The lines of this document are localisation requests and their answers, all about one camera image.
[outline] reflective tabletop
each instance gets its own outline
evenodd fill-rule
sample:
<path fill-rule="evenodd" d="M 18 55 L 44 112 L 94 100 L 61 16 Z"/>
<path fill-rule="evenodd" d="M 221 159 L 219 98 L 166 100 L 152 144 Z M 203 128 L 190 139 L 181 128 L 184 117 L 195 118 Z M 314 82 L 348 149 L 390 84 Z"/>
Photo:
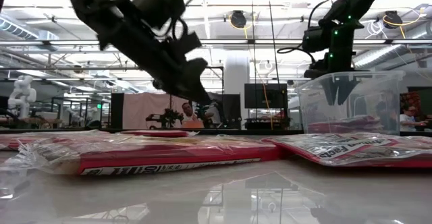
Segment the reflective tabletop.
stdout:
<path fill-rule="evenodd" d="M 431 176 L 298 157 L 121 177 L 4 171 L 0 223 L 429 224 Z"/>

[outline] person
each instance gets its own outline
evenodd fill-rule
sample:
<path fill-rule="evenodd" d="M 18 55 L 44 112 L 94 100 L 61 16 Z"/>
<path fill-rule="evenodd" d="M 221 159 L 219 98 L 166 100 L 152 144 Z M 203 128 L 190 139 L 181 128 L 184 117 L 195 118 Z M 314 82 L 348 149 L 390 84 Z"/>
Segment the person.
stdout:
<path fill-rule="evenodd" d="M 415 131 L 415 126 L 426 125 L 425 121 L 416 122 L 414 118 L 414 114 L 416 112 L 416 107 L 404 105 L 402 107 L 403 114 L 399 116 L 400 121 L 400 131 L 402 132 L 410 132 Z"/>
<path fill-rule="evenodd" d="M 183 121 L 199 121 L 190 103 L 184 103 L 182 109 L 184 113 Z"/>

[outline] packaged food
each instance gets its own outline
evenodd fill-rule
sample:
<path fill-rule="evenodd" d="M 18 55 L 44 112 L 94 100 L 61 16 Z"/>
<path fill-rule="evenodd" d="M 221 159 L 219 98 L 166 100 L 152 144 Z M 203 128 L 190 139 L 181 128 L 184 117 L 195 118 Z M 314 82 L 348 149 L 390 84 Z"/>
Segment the packaged food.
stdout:
<path fill-rule="evenodd" d="M 432 139 L 372 133 L 304 134 L 263 139 L 332 167 L 432 167 Z"/>
<path fill-rule="evenodd" d="M 182 130 L 128 130 L 121 133 L 153 137 L 187 137 L 196 135 L 194 132 L 185 132 Z"/>
<path fill-rule="evenodd" d="M 20 144 L 29 144 L 37 140 L 52 139 L 52 141 L 67 140 L 70 137 L 85 137 L 95 135 L 110 135 L 99 130 L 77 132 L 31 132 L 21 134 L 0 134 L 0 150 L 18 150 Z"/>
<path fill-rule="evenodd" d="M 20 145 L 17 157 L 0 169 L 37 168 L 49 173 L 119 175 L 160 173 L 204 167 L 269 161 L 279 158 L 273 144 L 229 136 L 154 138 L 111 135 Z"/>

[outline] white column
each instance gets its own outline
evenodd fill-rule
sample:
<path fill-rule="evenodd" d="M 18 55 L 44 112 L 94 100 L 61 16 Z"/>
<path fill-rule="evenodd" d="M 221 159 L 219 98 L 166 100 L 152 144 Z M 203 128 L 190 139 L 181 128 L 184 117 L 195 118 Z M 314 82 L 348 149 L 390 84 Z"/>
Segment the white column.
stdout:
<path fill-rule="evenodd" d="M 249 83 L 249 51 L 228 51 L 224 65 L 225 94 L 240 94 L 242 128 L 248 117 L 244 108 L 244 84 Z"/>

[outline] transparent container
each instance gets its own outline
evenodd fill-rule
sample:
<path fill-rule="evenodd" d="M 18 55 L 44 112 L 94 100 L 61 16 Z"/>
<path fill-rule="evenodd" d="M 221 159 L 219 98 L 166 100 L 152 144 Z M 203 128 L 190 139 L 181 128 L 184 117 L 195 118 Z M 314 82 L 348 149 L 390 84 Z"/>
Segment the transparent container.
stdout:
<path fill-rule="evenodd" d="M 338 72 L 300 86 L 305 133 L 399 134 L 399 81 L 405 72 Z"/>

